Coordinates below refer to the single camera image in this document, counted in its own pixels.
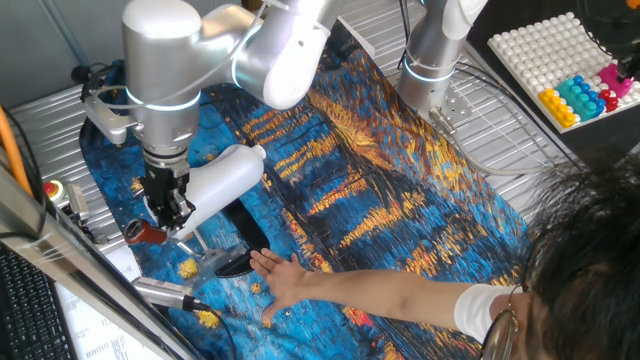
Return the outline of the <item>slim black gripper finger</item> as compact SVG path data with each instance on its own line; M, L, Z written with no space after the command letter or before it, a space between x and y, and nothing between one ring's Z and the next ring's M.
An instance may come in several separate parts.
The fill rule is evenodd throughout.
M633 53L618 59L617 81L622 83L627 79L633 80L639 72L639 54Z

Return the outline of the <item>bare human hand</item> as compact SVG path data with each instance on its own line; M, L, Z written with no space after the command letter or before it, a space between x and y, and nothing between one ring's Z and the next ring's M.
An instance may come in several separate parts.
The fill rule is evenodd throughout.
M306 281L311 272L304 269L295 253L286 260L267 248L250 252L252 269L266 282L274 300L262 313L261 321L268 323L285 308L308 300Z

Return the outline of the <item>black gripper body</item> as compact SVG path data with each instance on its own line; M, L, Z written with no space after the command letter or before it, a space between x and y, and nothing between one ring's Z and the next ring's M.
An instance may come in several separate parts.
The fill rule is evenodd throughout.
M189 168L185 162L179 162L179 165L183 165L183 168L174 170L145 163L145 176L141 179L141 184L147 206L155 218L160 209L172 210L172 200L175 197L186 198L190 180Z

